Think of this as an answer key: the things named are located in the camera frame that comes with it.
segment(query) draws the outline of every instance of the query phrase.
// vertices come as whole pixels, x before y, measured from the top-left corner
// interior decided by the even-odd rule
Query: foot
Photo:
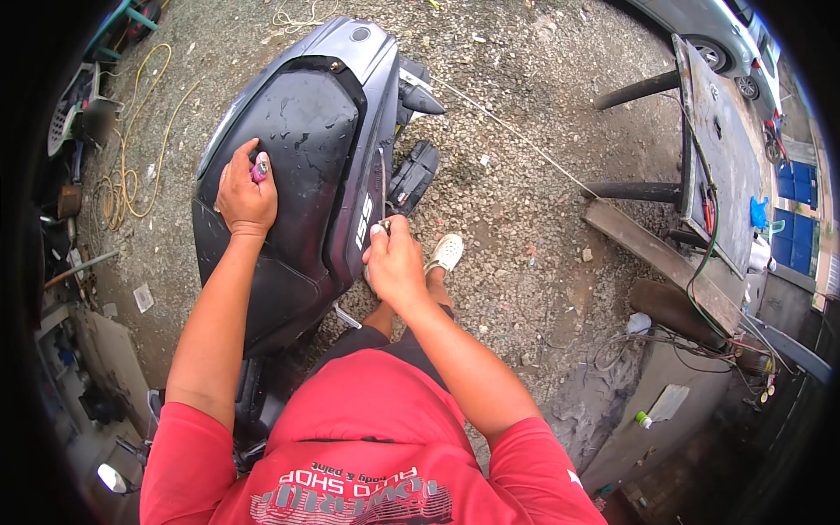
[[[456,234],[444,235],[432,252],[432,259],[423,268],[426,275],[434,268],[443,268],[446,273],[452,271],[464,253],[464,241]]]

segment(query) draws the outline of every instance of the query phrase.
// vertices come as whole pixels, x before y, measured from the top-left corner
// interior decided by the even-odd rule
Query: metal pipe
[[[84,263],[81,263],[78,266],[74,266],[74,267],[70,268],[68,271],[66,271],[64,273],[61,273],[61,274],[53,277],[49,281],[47,281],[47,283],[44,285],[44,290],[47,291],[51,287],[53,287],[53,286],[57,285],[58,283],[62,282],[64,279],[66,279],[70,276],[73,276],[73,275],[79,273],[82,270],[87,270],[88,268],[95,265],[96,263],[100,263],[104,260],[110,259],[118,253],[119,253],[118,249],[116,249],[114,251],[109,251],[105,255],[99,255],[98,257],[94,257],[93,259],[89,260],[88,262],[84,262]]]

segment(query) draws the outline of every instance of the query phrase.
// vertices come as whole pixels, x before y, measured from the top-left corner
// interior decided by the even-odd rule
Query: plastic chair
[[[767,229],[761,230],[759,235],[764,237],[764,240],[767,241],[767,244],[770,244],[770,240],[773,238],[775,234],[785,229],[785,221],[773,221],[772,223],[767,224]]]
[[[119,6],[114,9],[111,14],[109,14],[101,24],[99,24],[99,29],[97,29],[97,33],[93,35],[90,44],[87,45],[85,49],[85,55],[91,50],[95,50],[103,55],[110,56],[115,60],[121,60],[123,58],[117,51],[111,50],[104,45],[99,44],[99,40],[108,32],[108,29],[111,25],[116,22],[117,20],[122,19],[123,17],[129,17],[133,20],[137,20],[147,28],[151,29],[152,31],[157,31],[157,24],[137,12],[134,8],[139,7],[140,1],[139,0],[123,0],[120,2]]]

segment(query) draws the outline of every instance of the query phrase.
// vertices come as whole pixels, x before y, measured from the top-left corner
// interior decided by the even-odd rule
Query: gravel ground
[[[158,195],[146,217],[127,217],[116,233],[96,227],[102,220],[94,190],[119,166],[116,137],[90,155],[85,169],[81,239],[96,253],[121,251],[116,262],[97,270],[98,301],[117,303],[117,320],[132,329],[151,386],[163,386],[200,289],[190,198],[209,134],[244,84],[307,31],[277,32],[271,19],[280,3],[172,0],[160,30],[130,50],[117,65],[119,76],[108,79],[108,95],[130,101],[146,55],[155,45],[172,46],[171,63],[128,138],[126,166],[141,181],[139,212],[151,202],[155,181],[146,171],[158,165],[166,124],[186,90],[200,81],[172,124]],[[336,13],[376,21],[398,38],[403,54],[486,105],[582,181],[678,180],[680,115],[673,102],[649,97],[604,113],[591,104],[599,93],[671,69],[673,55],[660,37],[600,2],[441,4],[435,11],[426,0],[339,0]],[[285,10],[307,18],[311,5],[289,0]],[[332,5],[322,0],[317,11]],[[149,59],[141,95],[166,55],[161,49]],[[427,255],[435,234],[464,237],[464,258],[447,281],[458,321],[519,374],[572,460],[585,467],[621,416],[622,400],[638,380],[641,352],[628,352],[608,374],[590,370],[586,383],[581,363],[622,329],[630,313],[628,288],[650,277],[650,269],[584,225],[575,184],[533,149],[439,84],[435,93],[447,114],[419,119],[397,145],[398,156],[418,139],[431,139],[441,151],[412,231]],[[482,155],[490,156],[487,167]],[[620,206],[653,231],[675,221],[659,204]],[[144,283],[155,305],[140,314],[132,290]],[[360,281],[340,303],[361,319],[375,298]],[[319,349],[343,329],[328,316]],[[489,452],[483,439],[473,429],[470,437],[484,464]]]

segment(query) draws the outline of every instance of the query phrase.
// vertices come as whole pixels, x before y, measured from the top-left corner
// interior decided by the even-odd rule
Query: wooden plank
[[[662,239],[651,234],[620,210],[605,201],[594,200],[586,209],[584,220],[601,233],[615,239],[639,259],[647,261],[683,290],[688,286],[695,267]],[[734,334],[741,320],[741,313],[723,292],[702,274],[694,281],[694,298],[730,337]]]

